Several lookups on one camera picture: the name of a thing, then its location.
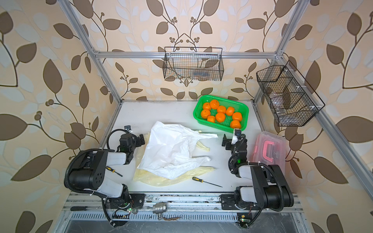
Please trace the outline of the white plastic bag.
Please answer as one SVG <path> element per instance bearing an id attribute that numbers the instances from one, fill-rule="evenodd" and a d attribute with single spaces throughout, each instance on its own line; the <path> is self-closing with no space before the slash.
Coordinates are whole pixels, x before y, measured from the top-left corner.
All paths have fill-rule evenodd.
<path id="1" fill-rule="evenodd" d="M 207 156 L 192 157 L 192 153 L 199 140 L 217 137 L 216 134 L 202 134 L 180 124 L 157 121 L 151 128 L 138 169 L 166 179 L 176 179 L 211 160 Z"/>

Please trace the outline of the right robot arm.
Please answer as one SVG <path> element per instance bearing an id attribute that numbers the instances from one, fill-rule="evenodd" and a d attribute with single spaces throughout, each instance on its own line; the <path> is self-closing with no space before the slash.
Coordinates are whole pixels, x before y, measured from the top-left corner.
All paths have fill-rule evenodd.
<path id="1" fill-rule="evenodd" d="M 238 218 L 238 226 L 248 229 L 264 209 L 281 212 L 294 205 L 293 193 L 285 179 L 286 141 L 284 138 L 261 132 L 248 156 L 245 134 L 236 130 L 232 139 L 223 137 L 222 146 L 231 152 L 228 169 L 250 185 L 236 187 L 232 195 L 221 195 L 223 210 L 245 210 Z"/>

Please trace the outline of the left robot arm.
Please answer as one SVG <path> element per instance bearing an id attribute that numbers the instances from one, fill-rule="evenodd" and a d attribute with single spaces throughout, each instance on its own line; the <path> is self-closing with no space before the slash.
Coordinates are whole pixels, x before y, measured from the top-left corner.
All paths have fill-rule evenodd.
<path id="1" fill-rule="evenodd" d="M 137 212 L 145 201 L 145 194 L 131 195 L 127 185 L 105 175 L 106 172 L 117 174 L 114 166 L 130 165 L 136 148 L 145 144 L 144 135 L 136 136 L 130 130 L 130 126 L 120 130 L 123 134 L 116 150 L 107 146 L 80 151 L 72 158 L 64 177 L 64 186 L 70 191 L 101 199 L 103 213 L 112 227 L 121 225 L 119 220 L 124 216 L 119 215 L 119 211 Z"/>

